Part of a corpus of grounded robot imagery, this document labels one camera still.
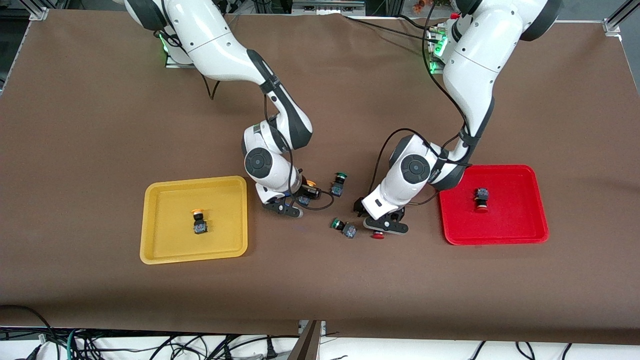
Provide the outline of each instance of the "brown tabletop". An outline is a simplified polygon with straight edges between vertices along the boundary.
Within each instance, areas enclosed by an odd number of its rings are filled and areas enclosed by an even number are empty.
[[[325,188],[348,173],[345,196],[293,220],[263,210],[249,181],[245,255],[144,265],[147,186],[244,175],[240,139],[262,118],[262,94],[222,83],[210,101],[199,73],[165,69],[157,39],[126,13],[51,11],[0,98],[1,303],[67,327],[283,334],[318,318],[341,336],[640,343],[640,102],[601,25],[556,24],[497,80],[472,162],[531,166],[550,238],[485,247],[449,245],[437,202],[408,209],[406,236],[328,228],[358,221],[352,203],[394,129],[442,143],[460,128],[419,40],[340,15],[233,27],[311,118],[296,166]]]

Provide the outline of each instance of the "white surface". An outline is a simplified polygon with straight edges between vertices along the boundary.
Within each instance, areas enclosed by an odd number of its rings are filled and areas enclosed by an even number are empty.
[[[260,335],[242,336],[236,343],[248,339],[258,338]],[[178,338],[181,343],[192,339],[190,336]],[[206,336],[205,340],[211,351],[223,336]],[[110,338],[99,339],[95,343],[100,348],[151,348],[159,346],[166,337],[151,338]],[[296,339],[273,339],[276,352],[290,351]],[[0,360],[15,360],[24,358],[39,344],[38,340],[12,340],[0,341]],[[453,340],[400,340],[400,339],[367,339],[367,338],[323,338],[321,340],[319,360],[332,360],[344,355],[345,360],[468,360],[476,350],[479,341],[453,341]],[[196,341],[190,346],[197,350],[203,350],[201,341]],[[531,343],[537,360],[560,360],[564,343]],[[521,344],[523,351],[527,347]],[[146,360],[153,350],[146,352],[107,352],[103,353],[105,360]],[[266,342],[255,343],[232,351],[234,358],[248,357],[255,354],[266,353]],[[169,347],[164,348],[156,356],[157,360],[168,359],[171,354]],[[66,359],[66,353],[61,348],[61,358]],[[55,360],[56,353],[51,343],[46,344],[40,350],[38,360]],[[178,360],[196,360],[197,356],[185,353]],[[485,344],[477,360],[524,360],[518,353],[513,342],[489,341]],[[640,346],[630,345],[588,345],[574,344],[566,356],[566,360],[638,360],[640,359]]]

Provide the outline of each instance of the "red object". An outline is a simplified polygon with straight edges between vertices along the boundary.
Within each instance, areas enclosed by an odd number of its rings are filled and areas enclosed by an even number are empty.
[[[474,191],[489,190],[486,213],[477,213]],[[549,237],[538,182],[527,165],[474,165],[460,184],[440,192],[442,225],[453,245],[542,243]]]

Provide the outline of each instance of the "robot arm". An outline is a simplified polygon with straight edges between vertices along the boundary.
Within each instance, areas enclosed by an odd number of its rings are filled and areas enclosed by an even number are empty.
[[[308,144],[311,122],[264,59],[236,40],[212,1],[127,0],[126,6],[143,27],[160,31],[171,56],[182,61],[186,56],[207,78],[260,86],[279,112],[244,131],[245,170],[265,204],[288,195],[289,189],[297,191],[301,176],[281,154]]]
[[[453,151],[417,135],[400,140],[390,170],[362,205],[375,220],[403,208],[425,184],[455,187],[493,111],[493,84],[518,39],[534,40],[557,17],[560,0],[458,0],[463,17],[439,24],[430,51],[443,64],[444,85],[466,117]]]

